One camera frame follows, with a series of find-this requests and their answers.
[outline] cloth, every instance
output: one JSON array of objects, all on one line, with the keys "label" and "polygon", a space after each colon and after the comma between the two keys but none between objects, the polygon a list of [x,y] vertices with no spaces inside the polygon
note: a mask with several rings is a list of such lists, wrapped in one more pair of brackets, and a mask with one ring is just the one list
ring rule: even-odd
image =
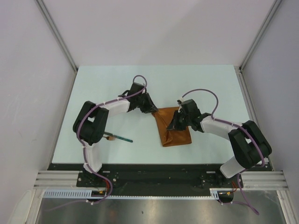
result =
[{"label": "cloth", "polygon": [[191,144],[191,135],[189,127],[184,131],[167,130],[166,128],[171,123],[174,112],[178,107],[167,107],[159,109],[159,111],[152,113],[157,122],[157,127],[163,147],[181,146]]}]

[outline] cable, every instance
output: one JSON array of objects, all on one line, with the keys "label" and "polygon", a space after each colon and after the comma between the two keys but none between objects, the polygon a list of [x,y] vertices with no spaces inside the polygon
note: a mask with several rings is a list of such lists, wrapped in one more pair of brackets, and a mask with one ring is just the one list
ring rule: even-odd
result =
[{"label": "cable", "polygon": [[[111,181],[110,181],[108,178],[106,178],[106,177],[104,177],[104,176],[102,176],[102,175],[96,173],[96,172],[89,166],[88,161],[87,161],[87,157],[86,157],[86,144],[80,139],[80,131],[81,131],[82,125],[83,125],[83,123],[86,121],[86,119],[89,117],[89,115],[90,115],[95,109],[97,109],[97,108],[99,108],[99,107],[101,107],[101,106],[103,106],[103,105],[107,105],[107,104],[110,104],[110,103],[114,103],[114,102],[116,102],[116,101],[122,101],[122,100],[125,100],[125,99],[128,99],[128,98],[131,98],[131,97],[133,97],[133,96],[136,96],[136,95],[138,95],[139,93],[142,93],[142,92],[146,89],[146,87],[147,87],[147,85],[148,85],[148,82],[147,82],[146,78],[145,78],[144,76],[142,76],[142,75],[137,75],[137,76],[135,76],[135,77],[133,78],[133,82],[135,81],[135,79],[136,79],[137,77],[141,77],[141,78],[143,78],[144,81],[145,81],[144,87],[143,87],[140,91],[138,91],[138,92],[136,92],[136,93],[134,93],[134,94],[132,94],[132,95],[123,97],[123,98],[116,98],[116,99],[110,100],[110,101],[108,101],[108,102],[101,103],[101,104],[98,104],[98,105],[94,106],[94,107],[93,107],[93,108],[92,108],[92,109],[91,109],[91,110],[90,110],[90,111],[83,117],[81,123],[79,124],[78,130],[77,130],[77,139],[79,140],[79,142],[80,142],[80,143],[82,144],[82,146],[83,146],[83,157],[84,157],[84,162],[85,162],[86,166],[88,167],[88,169],[89,169],[93,174],[95,174],[95,175],[97,175],[98,177],[104,179],[104,180],[107,181],[107,182],[109,183],[109,185],[110,185],[110,191],[108,192],[108,194],[106,194],[106,195],[105,195],[102,199],[100,199],[99,201],[92,202],[91,205],[101,203],[101,202],[104,201],[106,198],[108,198],[108,197],[111,195],[111,193],[112,193],[113,186],[112,186]],[[59,208],[62,208],[62,207],[64,207],[64,206],[67,206],[67,205],[69,205],[69,204],[73,204],[73,203],[77,203],[77,202],[88,202],[88,201],[87,201],[87,200],[76,200],[76,201],[73,201],[73,202],[68,202],[68,203],[59,205],[59,206],[54,207],[54,208],[51,208],[51,209],[47,209],[47,210],[45,210],[45,211],[53,211],[53,210],[55,210],[55,209],[59,209]]]},{"label": "cable", "polygon": [[[242,130],[242,131],[247,135],[247,137],[251,140],[251,142],[252,142],[253,145],[255,146],[255,148],[256,148],[256,150],[257,150],[259,156],[261,157],[262,164],[261,164],[261,165],[256,165],[256,166],[263,167],[263,166],[265,165],[265,160],[264,160],[263,154],[262,154],[262,152],[261,152],[259,146],[257,145],[256,141],[255,141],[255,140],[253,139],[253,137],[247,132],[247,130],[244,129],[242,126],[237,125],[237,124],[235,124],[235,123],[232,123],[232,122],[229,122],[229,121],[227,121],[227,120],[222,120],[222,119],[218,119],[218,118],[215,118],[215,117],[214,117],[214,113],[215,113],[215,111],[216,111],[216,109],[217,109],[217,107],[218,107],[218,104],[219,104],[219,99],[218,99],[217,95],[216,95],[214,92],[212,92],[211,90],[207,90],[207,89],[194,89],[194,90],[190,90],[190,91],[188,91],[187,93],[185,93],[185,94],[182,96],[182,98],[184,98],[184,97],[185,97],[186,95],[188,95],[189,93],[191,93],[191,92],[195,92],[195,91],[206,91],[206,92],[209,92],[209,93],[211,93],[211,94],[214,95],[214,97],[216,98],[216,106],[215,106],[215,108],[213,109],[213,111],[212,111],[212,113],[211,113],[211,118],[212,118],[214,121],[218,121],[218,122],[221,122],[221,123],[224,123],[224,124],[232,125],[232,126],[235,126],[235,127],[239,128],[240,130]],[[246,206],[250,207],[251,210],[252,210],[255,214],[259,215],[260,213],[259,213],[259,212],[258,212],[258,211],[257,211],[251,204],[250,204],[248,198],[245,196],[245,193],[244,193],[244,191],[243,191],[243,189],[242,189],[242,187],[241,187],[241,184],[240,184],[240,174],[243,173],[244,171],[246,171],[246,169],[244,169],[243,171],[241,171],[240,173],[237,174],[237,182],[238,182],[238,186],[239,186],[240,192],[241,192],[241,194],[242,194],[244,200],[246,201],[246,203],[244,203],[244,202],[232,202],[232,203],[225,203],[225,204],[243,204],[243,205],[246,205]]]}]

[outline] brown cloth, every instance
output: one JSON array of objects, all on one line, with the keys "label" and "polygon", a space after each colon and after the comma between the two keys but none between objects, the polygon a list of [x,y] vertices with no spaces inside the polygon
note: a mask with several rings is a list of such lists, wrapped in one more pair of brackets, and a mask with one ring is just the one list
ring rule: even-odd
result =
[{"label": "brown cloth", "polygon": [[168,131],[166,128],[171,123],[174,111],[178,110],[178,107],[167,107],[159,109],[159,111],[152,113],[155,117],[161,143],[163,147],[168,146],[180,146],[192,143],[189,127],[184,131]]}]

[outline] gray wall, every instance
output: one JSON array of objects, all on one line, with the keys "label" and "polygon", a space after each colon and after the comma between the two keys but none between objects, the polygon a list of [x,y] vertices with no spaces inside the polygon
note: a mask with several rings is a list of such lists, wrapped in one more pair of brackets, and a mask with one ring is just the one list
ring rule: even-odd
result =
[{"label": "gray wall", "polygon": [[299,208],[299,1],[285,0],[244,75],[272,161]]},{"label": "gray wall", "polygon": [[74,73],[33,0],[0,7],[0,223],[46,167]]}]

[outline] folded cloth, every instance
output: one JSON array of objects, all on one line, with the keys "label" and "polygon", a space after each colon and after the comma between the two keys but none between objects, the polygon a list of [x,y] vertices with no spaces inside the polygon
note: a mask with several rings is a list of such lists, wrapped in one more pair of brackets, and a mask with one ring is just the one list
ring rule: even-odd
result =
[{"label": "folded cloth", "polygon": [[152,113],[155,117],[158,131],[163,147],[180,146],[192,143],[189,127],[184,131],[167,130],[166,128],[171,123],[174,112],[178,107],[167,107],[159,109],[159,111]]}]

